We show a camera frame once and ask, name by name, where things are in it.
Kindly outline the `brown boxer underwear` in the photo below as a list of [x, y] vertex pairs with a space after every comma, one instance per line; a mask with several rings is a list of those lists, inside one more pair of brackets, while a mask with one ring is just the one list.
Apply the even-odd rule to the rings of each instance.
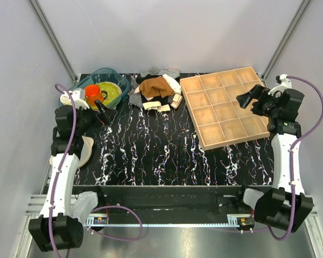
[[148, 98], [158, 96], [164, 98], [174, 94], [174, 90], [167, 83], [166, 79], [161, 76], [144, 80], [139, 85], [139, 91]]

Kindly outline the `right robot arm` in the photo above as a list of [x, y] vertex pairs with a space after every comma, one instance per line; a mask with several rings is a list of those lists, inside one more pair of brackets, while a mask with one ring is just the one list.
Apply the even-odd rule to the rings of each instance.
[[253, 114], [268, 118], [274, 178], [267, 192], [242, 188], [234, 208], [240, 213], [253, 209], [256, 222], [288, 233], [296, 232], [313, 209], [299, 171], [301, 125], [296, 118], [303, 98], [304, 94], [292, 88], [269, 89], [259, 84], [236, 98], [241, 108], [251, 104]]

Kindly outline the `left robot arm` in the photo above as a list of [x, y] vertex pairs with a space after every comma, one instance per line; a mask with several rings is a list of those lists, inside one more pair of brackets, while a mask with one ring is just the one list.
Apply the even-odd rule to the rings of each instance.
[[71, 105], [55, 110], [50, 186], [39, 217], [29, 222], [29, 232], [42, 252], [79, 248], [90, 213], [105, 208], [106, 200], [92, 191], [79, 194], [71, 203], [73, 180], [85, 147], [84, 133], [93, 126], [110, 125], [117, 114], [100, 101], [95, 105], [97, 110]]

